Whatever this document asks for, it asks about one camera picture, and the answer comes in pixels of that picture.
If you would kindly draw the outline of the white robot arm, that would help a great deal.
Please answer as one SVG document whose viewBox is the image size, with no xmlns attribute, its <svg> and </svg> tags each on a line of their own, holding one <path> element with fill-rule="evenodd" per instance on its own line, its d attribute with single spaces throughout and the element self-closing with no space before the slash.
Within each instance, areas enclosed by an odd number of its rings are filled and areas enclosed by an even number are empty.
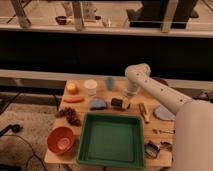
<svg viewBox="0 0 213 171">
<path fill-rule="evenodd" d="M 176 116 L 171 170 L 213 171 L 213 104 L 180 93 L 150 73 L 146 63 L 128 66 L 124 92 L 134 96 L 141 87 Z"/>
</svg>

